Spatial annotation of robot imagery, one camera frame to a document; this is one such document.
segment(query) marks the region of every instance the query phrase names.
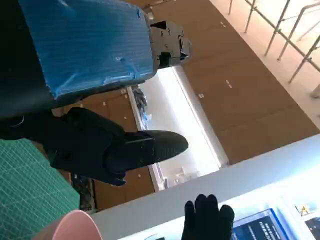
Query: blue tape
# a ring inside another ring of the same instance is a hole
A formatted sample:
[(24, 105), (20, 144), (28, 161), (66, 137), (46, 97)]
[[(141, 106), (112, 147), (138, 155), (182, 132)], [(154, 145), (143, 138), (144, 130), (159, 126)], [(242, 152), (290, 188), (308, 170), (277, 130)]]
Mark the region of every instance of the blue tape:
[(144, 12), (120, 0), (19, 0), (56, 99), (155, 73)]

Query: floor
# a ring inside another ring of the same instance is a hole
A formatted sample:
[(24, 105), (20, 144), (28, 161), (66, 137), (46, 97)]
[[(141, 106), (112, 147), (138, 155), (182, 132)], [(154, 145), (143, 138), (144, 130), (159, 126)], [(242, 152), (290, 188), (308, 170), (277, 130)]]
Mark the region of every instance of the floor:
[[(298, 15), (302, 7), (302, 1), (291, 1), (293, 3), (293, 8), (291, 6), (291, 8), (288, 9), (284, 18), (290, 18), (295, 14)], [(282, 57), (282, 60), (277, 61), (281, 49), (285, 44), (285, 40), (280, 35), (276, 35), (269, 54), (264, 56), (274, 31), (273, 28), (270, 27), (256, 12), (254, 12), (252, 14), (248, 33), (245, 34), (244, 30), (250, 11), (250, 6), (245, 2), (245, 0), (233, 0), (232, 12), (230, 15), (228, 15), (230, 5), (229, 0), (211, 0), (211, 2), (238, 31), (238, 33), (263, 61), (266, 67), (283, 85), (291, 97), (299, 104), (299, 106), (311, 118), (314, 124), (320, 129), (320, 99), (315, 99), (310, 96), (310, 93), (320, 84), (320, 73), (316, 71), (310, 64), (306, 63), (294, 81), (289, 84), (289, 79), (302, 61), (301, 55), (299, 55), (292, 47), (289, 46)], [(310, 4), (314, 2), (314, 0), (306, 0), (303, 1), (303, 4)], [(281, 9), (285, 3), (285, 0), (258, 0), (257, 6), (260, 11), (262, 11), (268, 18), (271, 19), (274, 24), (276, 24), (278, 18), (280, 17)], [(301, 24), (297, 28), (297, 33), (293, 36), (293, 40), (305, 53), (308, 52), (308, 49), (315, 41), (319, 33), (320, 24), (314, 29), (313, 32), (303, 38), (303, 40), (297, 42), (297, 37), (305, 32), (308, 27), (312, 26), (315, 21), (317, 21), (317, 14), (319, 14), (319, 11), (315, 11), (303, 16)], [(296, 18), (285, 21), (281, 25), (282, 31), (286, 34), (289, 34), (295, 21)], [(315, 51), (312, 54), (312, 59), (318, 65), (320, 65), (320, 50)]]

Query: black glove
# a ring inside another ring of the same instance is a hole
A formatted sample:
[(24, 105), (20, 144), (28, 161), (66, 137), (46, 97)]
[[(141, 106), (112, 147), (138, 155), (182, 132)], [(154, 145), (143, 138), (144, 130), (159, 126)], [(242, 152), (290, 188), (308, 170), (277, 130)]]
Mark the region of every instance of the black glove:
[(188, 201), (184, 206), (185, 220), (181, 240), (230, 240), (235, 218), (228, 205), (218, 208), (214, 195), (200, 194), (195, 203)]

